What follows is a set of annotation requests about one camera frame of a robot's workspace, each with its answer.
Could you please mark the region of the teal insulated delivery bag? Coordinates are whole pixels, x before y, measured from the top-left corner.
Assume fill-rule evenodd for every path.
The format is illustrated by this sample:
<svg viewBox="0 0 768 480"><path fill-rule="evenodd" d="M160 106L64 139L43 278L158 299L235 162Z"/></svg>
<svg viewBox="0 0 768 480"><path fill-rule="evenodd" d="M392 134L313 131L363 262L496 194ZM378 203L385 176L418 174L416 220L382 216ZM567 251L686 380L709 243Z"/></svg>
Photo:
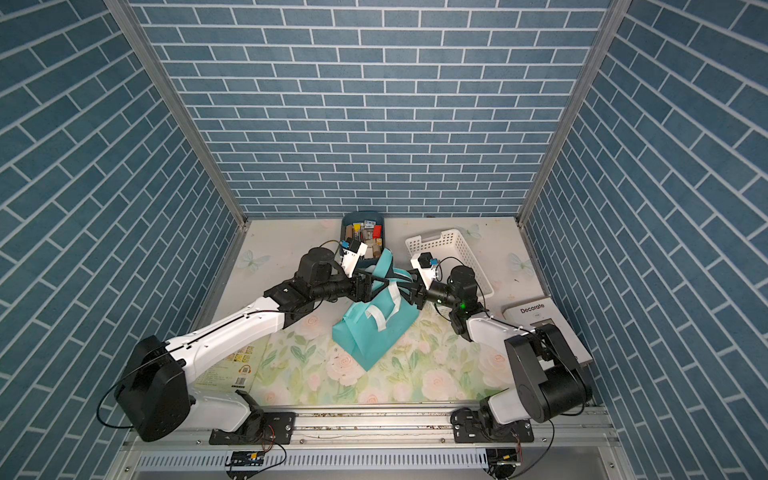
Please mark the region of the teal insulated delivery bag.
<svg viewBox="0 0 768 480"><path fill-rule="evenodd" d="M393 268L393 255L384 249L372 273L386 278L384 289L370 302L356 302L332 328L332 339L365 371L370 370L411 327L419 310L396 285L406 272Z"/></svg>

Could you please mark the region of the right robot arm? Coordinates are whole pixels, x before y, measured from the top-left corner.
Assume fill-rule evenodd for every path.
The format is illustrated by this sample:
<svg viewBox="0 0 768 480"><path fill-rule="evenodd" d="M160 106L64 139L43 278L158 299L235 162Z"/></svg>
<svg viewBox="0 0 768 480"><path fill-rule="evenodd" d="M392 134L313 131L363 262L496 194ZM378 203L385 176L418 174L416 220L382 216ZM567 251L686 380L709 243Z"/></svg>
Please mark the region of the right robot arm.
<svg viewBox="0 0 768 480"><path fill-rule="evenodd" d="M445 281L440 266L406 271L406 298L422 308L431 303L449 310L454 333L486 345L508 363L514 385L481 401L479 415L488 427L533 420L545 423L558 415L573 416L593 398L592 387L561 330L553 324L525 328L491 316L475 272L453 267Z"/></svg>

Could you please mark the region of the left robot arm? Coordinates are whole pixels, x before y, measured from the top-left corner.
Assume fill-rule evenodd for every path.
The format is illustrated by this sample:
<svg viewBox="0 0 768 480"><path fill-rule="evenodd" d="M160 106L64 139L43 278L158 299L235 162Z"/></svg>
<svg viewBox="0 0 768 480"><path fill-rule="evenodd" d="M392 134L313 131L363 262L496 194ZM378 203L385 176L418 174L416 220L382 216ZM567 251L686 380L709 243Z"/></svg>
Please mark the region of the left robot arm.
<svg viewBox="0 0 768 480"><path fill-rule="evenodd" d="M350 252L337 262L333 251L314 247L291 278L241 310L186 335L141 340L114 388L131 429L145 442L177 430L209 430L224 444L262 440L264 411L247 391L205 393L193 383L229 355L310 315L323 301L371 300L380 290L377 277L370 267L358 268Z"/></svg>

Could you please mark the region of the white perforated plastic basket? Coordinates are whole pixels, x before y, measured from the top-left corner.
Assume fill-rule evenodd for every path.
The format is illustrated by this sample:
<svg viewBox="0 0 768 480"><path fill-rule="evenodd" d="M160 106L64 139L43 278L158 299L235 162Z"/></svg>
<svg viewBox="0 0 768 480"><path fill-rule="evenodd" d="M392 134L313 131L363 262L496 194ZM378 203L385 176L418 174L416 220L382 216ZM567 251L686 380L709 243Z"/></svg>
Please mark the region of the white perforated plastic basket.
<svg viewBox="0 0 768 480"><path fill-rule="evenodd" d="M441 268L444 276L447 276L450 267L458 266L459 261L461 261L474 270L476 280L485 297L490 298L494 295L494 288L485 271L463 234L458 229L443 230L429 235L412 236L405 240L405 245L413 259L427 252L431 253L437 260L443 261Z"/></svg>

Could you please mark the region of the white furniture book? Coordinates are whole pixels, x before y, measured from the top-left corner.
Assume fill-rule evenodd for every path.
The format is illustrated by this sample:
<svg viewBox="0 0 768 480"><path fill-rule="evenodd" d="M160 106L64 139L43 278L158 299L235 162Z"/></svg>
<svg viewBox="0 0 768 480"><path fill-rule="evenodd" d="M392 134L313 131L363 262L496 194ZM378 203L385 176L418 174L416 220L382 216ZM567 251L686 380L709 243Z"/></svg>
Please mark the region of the white furniture book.
<svg viewBox="0 0 768 480"><path fill-rule="evenodd" d="M503 312L503 318L508 323L528 330L544 324L553 324L563 334L581 366L586 366L593 362L592 355L584 343L577 337L570 323L550 297L509 307Z"/></svg>

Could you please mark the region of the green children's booklet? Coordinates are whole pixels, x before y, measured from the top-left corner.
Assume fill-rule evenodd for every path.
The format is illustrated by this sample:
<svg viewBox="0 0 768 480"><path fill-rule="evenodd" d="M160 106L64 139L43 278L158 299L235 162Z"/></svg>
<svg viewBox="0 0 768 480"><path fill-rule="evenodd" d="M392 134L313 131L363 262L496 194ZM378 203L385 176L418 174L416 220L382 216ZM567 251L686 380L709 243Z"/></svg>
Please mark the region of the green children's booklet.
<svg viewBox="0 0 768 480"><path fill-rule="evenodd" d="M194 386L215 391L248 391L264 359L268 342L268 338L261 338L229 354L199 376Z"/></svg>

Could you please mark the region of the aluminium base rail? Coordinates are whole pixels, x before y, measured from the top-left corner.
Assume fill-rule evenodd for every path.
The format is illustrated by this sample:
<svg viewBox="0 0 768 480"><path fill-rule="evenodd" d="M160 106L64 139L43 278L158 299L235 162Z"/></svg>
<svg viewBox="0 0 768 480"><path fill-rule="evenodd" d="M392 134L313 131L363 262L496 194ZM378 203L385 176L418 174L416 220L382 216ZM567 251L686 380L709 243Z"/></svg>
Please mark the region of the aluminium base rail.
<svg viewBox="0 0 768 480"><path fill-rule="evenodd" d="M490 434L477 406L464 403L273 407L260 416L261 432L285 447L416 448L462 444L514 447L607 447L618 435L603 408L550 423L518 420Z"/></svg>

